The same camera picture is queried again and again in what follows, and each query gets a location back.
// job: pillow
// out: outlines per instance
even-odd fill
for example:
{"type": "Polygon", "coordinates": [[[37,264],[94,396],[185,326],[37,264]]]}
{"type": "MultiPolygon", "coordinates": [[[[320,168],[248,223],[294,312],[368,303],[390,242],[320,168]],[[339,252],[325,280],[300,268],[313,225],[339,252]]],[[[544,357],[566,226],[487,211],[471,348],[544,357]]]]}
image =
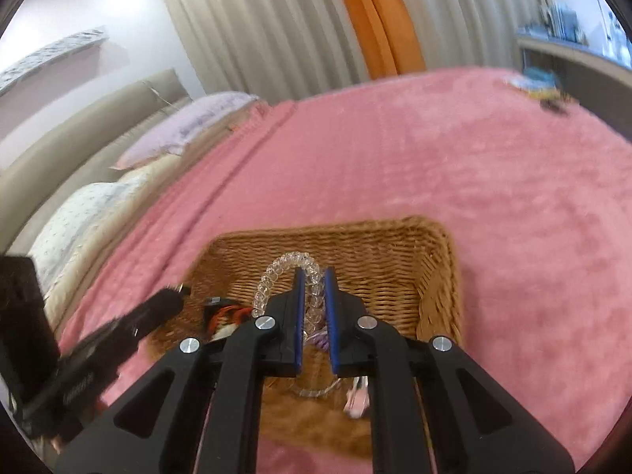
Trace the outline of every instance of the pillow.
{"type": "MultiPolygon", "coordinates": [[[[20,234],[15,237],[13,244],[9,248],[9,253],[28,254],[28,250],[33,245],[37,234],[42,231],[43,226],[50,220],[59,206],[72,196],[76,190],[90,183],[118,181],[123,172],[113,170],[112,164],[145,133],[189,103],[191,103],[191,99],[187,96],[176,101],[172,106],[163,107],[158,112],[154,112],[148,118],[143,119],[134,128],[117,137],[105,148],[93,154],[29,218],[21,229],[20,234]]],[[[90,132],[89,125],[87,125],[86,133],[90,132]]]]}
{"type": "Polygon", "coordinates": [[[122,154],[114,169],[142,166],[163,153],[182,154],[202,130],[256,99],[251,94],[228,91],[195,100],[143,135],[122,154]]]}
{"type": "Polygon", "coordinates": [[[181,164],[181,156],[164,154],[117,182],[127,184],[129,190],[123,191],[114,204],[100,212],[89,231],[75,241],[73,252],[45,293],[44,311],[56,334],[75,311],[100,267],[158,198],[181,164]]]}
{"type": "Polygon", "coordinates": [[[127,183],[93,183],[70,196],[42,228],[28,252],[36,266],[37,279],[46,294],[55,285],[65,264],[80,247],[108,210],[136,190],[142,183],[137,177],[127,183]]]}

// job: small object on bed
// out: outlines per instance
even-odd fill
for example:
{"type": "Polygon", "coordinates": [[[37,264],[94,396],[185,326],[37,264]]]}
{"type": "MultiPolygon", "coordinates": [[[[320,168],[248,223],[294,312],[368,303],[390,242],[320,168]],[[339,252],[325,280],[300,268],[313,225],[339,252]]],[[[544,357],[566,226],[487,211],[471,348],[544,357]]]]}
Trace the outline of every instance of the small object on bed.
{"type": "Polygon", "coordinates": [[[557,89],[554,81],[533,79],[527,76],[513,76],[506,80],[506,84],[510,87],[518,89],[524,93],[527,93],[530,98],[541,100],[542,98],[550,98],[554,95],[559,95],[560,91],[557,89]]]}
{"type": "Polygon", "coordinates": [[[560,98],[545,98],[540,101],[540,106],[542,110],[548,110],[558,115],[568,115],[564,101],[560,98]]]}

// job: bed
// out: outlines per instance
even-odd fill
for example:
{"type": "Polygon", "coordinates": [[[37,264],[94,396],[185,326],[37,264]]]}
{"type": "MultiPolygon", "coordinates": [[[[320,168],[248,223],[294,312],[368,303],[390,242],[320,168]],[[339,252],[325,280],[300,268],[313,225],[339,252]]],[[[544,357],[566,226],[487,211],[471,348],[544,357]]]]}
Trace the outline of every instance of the bed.
{"type": "MultiPolygon", "coordinates": [[[[135,220],[62,349],[179,282],[224,232],[422,214],[454,235],[466,350],[580,467],[632,392],[632,147],[578,105],[543,110],[509,75],[435,71],[251,112],[135,220]]],[[[103,400],[150,365],[141,348],[103,400]]],[[[259,454],[258,472],[332,468],[265,440],[259,454]]]]}

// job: white pillow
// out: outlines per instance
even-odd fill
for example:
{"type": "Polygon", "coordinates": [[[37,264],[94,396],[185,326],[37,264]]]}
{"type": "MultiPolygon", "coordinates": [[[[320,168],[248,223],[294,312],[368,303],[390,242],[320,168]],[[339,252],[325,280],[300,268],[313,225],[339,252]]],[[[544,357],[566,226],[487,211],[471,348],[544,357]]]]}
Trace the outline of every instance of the white pillow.
{"type": "Polygon", "coordinates": [[[142,177],[137,177],[126,183],[92,183],[75,191],[57,209],[28,252],[36,266],[44,297],[76,249],[81,247],[82,238],[142,181],[142,177]]]}
{"type": "Polygon", "coordinates": [[[97,213],[86,232],[75,240],[73,252],[66,255],[67,261],[60,261],[62,267],[56,268],[55,280],[45,293],[44,311],[54,331],[61,332],[64,320],[72,315],[74,304],[83,294],[80,287],[86,289],[94,281],[109,254],[165,184],[173,180],[181,164],[181,156],[166,154],[116,183],[126,184],[128,189],[110,199],[107,208],[97,213]]]}

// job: wall shelf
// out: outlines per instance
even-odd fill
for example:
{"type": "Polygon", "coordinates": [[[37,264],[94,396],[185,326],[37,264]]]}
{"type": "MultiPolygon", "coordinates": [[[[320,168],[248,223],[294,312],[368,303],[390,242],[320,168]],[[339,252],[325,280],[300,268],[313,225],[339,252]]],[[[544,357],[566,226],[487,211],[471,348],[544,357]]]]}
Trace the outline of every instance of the wall shelf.
{"type": "Polygon", "coordinates": [[[522,50],[532,50],[546,55],[558,56],[580,64],[632,88],[632,69],[589,47],[553,37],[537,36],[523,31],[519,31],[517,34],[517,45],[522,50]]]}
{"type": "Polygon", "coordinates": [[[108,39],[105,29],[92,28],[55,41],[37,52],[25,56],[0,72],[0,96],[11,90],[19,82],[63,58],[81,52],[87,48],[100,45],[108,39]]]}

